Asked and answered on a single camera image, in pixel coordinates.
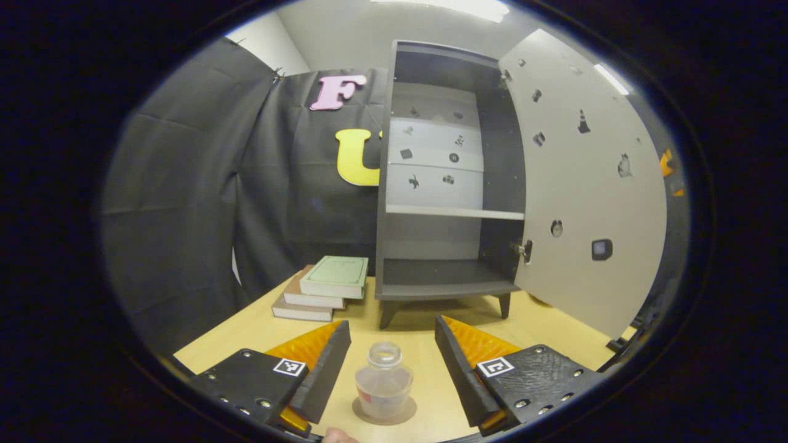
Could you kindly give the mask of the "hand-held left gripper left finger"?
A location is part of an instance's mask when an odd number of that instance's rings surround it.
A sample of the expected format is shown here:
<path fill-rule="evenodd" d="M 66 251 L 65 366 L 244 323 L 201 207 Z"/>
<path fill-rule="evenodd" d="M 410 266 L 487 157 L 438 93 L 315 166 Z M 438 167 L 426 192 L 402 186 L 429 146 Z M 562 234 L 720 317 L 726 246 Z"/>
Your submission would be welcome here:
<path fill-rule="evenodd" d="M 191 387 L 243 420 L 290 434 L 319 423 L 351 345 L 335 321 L 268 351 L 242 348 L 191 378 Z"/>

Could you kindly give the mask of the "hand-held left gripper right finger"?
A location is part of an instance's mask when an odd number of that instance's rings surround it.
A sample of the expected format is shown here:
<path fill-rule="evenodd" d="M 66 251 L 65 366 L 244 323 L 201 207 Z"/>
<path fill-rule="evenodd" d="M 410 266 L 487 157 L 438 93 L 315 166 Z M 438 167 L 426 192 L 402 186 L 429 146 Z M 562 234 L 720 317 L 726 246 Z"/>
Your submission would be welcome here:
<path fill-rule="evenodd" d="M 465 418 L 482 437 L 534 425 L 605 380 L 547 345 L 521 348 L 445 315 L 435 319 L 435 340 Z"/>

